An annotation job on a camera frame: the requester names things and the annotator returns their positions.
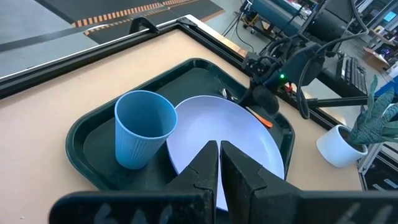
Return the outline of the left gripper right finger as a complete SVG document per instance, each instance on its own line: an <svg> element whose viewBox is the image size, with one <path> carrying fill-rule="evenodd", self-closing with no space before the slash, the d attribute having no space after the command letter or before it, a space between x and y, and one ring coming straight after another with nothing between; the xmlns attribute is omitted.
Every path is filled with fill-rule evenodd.
<svg viewBox="0 0 398 224"><path fill-rule="evenodd" d="M221 142L221 179L231 223L298 223L299 189L228 141Z"/></svg>

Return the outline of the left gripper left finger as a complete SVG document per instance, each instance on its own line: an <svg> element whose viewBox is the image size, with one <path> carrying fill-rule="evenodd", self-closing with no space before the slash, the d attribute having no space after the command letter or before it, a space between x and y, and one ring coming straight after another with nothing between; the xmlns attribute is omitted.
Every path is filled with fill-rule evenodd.
<svg viewBox="0 0 398 224"><path fill-rule="evenodd" d="M208 141L186 168L167 186L167 190L182 192L208 192L217 196L218 145Z"/></svg>

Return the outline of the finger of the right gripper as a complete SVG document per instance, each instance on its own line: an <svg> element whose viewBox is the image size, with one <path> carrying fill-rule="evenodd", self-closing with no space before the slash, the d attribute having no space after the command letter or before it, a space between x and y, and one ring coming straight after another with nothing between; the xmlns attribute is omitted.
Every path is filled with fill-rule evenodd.
<svg viewBox="0 0 398 224"><path fill-rule="evenodd" d="M263 108L268 113L276 113L279 110L279 102L277 97L266 87L261 87L261 102Z"/></svg>
<svg viewBox="0 0 398 224"><path fill-rule="evenodd" d="M261 95L262 86L249 87L242 97L239 99L240 106L258 105L259 96Z"/></svg>

